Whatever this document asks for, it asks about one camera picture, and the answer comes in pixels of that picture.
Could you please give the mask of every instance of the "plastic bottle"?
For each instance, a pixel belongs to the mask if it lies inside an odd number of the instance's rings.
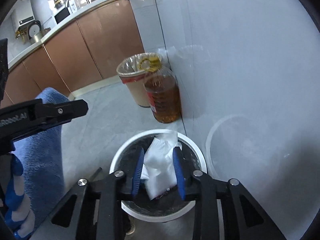
[[[157,121],[169,123],[180,117],[180,93],[174,73],[162,66],[158,57],[149,57],[149,72],[144,88],[150,101],[151,110]]]

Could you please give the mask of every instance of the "white plastic bag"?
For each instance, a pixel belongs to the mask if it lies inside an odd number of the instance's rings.
[[[178,133],[171,131],[154,138],[146,154],[141,179],[146,179],[145,186],[150,200],[177,185],[174,171],[173,148],[182,145],[178,142]]]
[[[162,65],[171,69],[169,61],[168,61],[168,55],[167,55],[166,49],[159,48],[159,49],[157,49],[156,53],[158,53],[162,56],[162,60],[161,60]]]

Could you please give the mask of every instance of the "kitchen cabinet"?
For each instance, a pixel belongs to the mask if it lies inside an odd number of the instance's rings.
[[[67,97],[70,95],[71,91],[63,82],[44,48],[41,47],[32,53],[24,60],[24,64],[41,90],[53,87]]]
[[[49,40],[45,48],[61,78],[71,91],[102,80],[77,22],[72,23]]]
[[[17,104],[34,99],[41,89],[21,62],[9,73],[5,91],[12,102]]]
[[[143,53],[143,45],[128,0],[118,0],[78,20],[80,30],[103,78],[116,75],[127,57]]]
[[[6,93],[4,93],[3,99],[0,103],[0,109],[5,108],[7,106],[12,106],[12,105],[13,105],[12,101],[10,100],[8,95]]]

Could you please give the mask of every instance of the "blue glove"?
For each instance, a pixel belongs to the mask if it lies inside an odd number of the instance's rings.
[[[5,193],[5,204],[8,211],[4,220],[14,232],[16,239],[27,239],[34,230],[35,215],[30,209],[30,198],[24,193],[23,166],[20,160],[12,154],[11,179]]]

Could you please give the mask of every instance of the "bottle label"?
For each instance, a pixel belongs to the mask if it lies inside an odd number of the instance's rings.
[[[156,104],[155,104],[155,102],[153,101],[152,93],[147,92],[147,95],[148,95],[148,98],[149,98],[151,110],[152,110],[152,112],[156,113],[156,112],[157,112],[157,111],[156,111]]]

